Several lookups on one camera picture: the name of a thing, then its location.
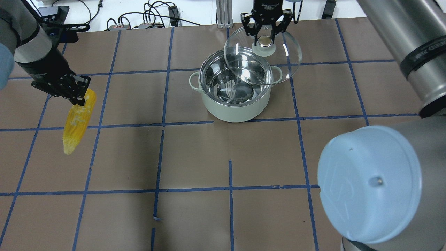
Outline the brown paper table mat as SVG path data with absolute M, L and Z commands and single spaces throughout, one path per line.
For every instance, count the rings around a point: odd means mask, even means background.
M 337 135 L 418 119 L 422 104 L 368 19 L 300 21 L 303 60 L 253 121 L 208 113 L 189 76 L 234 29 L 91 32 L 60 44 L 91 77 L 65 155 L 63 98 L 15 66 L 1 90 L 2 251 L 336 251 L 317 161 Z

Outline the aluminium frame post right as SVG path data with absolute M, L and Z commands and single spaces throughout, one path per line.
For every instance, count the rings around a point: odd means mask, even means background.
M 216 1 L 216 16 L 218 28 L 232 28 L 232 0 L 217 0 Z

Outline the yellow corn cob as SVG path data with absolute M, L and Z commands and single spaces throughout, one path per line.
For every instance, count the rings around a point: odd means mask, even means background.
M 96 93 L 90 88 L 85 94 L 85 104 L 73 105 L 69 110 L 62 135 L 65 155 L 72 154 L 80 144 L 96 104 Z

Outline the pale green steel pot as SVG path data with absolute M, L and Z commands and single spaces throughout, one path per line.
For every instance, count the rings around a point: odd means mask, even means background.
M 201 94 L 209 113 L 231 123 L 248 121 L 262 113 L 273 86 L 237 81 L 225 62 L 223 50 L 207 57 L 200 70 L 190 75 L 189 85 Z

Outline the glass pot lid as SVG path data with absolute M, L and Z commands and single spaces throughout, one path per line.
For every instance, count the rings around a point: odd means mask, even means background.
M 244 27 L 234 31 L 224 45 L 225 62 L 237 81 L 276 85 L 290 79 L 302 62 L 302 49 L 289 32 L 274 32 L 272 25 L 249 35 Z

